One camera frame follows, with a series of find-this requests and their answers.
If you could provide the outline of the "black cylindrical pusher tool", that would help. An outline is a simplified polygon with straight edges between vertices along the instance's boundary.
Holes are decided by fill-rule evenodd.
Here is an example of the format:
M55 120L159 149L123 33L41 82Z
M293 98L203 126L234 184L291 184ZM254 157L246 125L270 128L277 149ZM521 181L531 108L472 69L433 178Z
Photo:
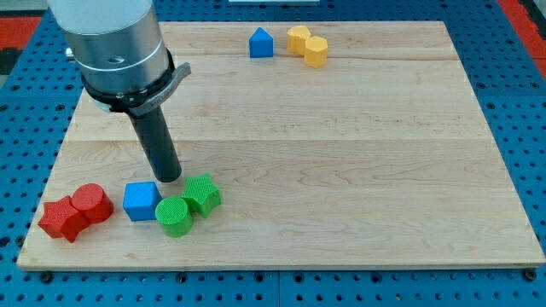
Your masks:
M148 158L153 174L160 182L174 182L182 167L160 107L142 116L129 115L136 136Z

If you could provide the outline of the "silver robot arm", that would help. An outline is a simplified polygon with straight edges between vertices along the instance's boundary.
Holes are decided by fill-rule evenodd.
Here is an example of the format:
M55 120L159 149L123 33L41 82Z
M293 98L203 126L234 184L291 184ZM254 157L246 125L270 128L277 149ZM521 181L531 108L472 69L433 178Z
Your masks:
M161 105L191 73L177 66L152 0L49 0L84 88L102 109L126 114L155 177L173 182L182 167Z

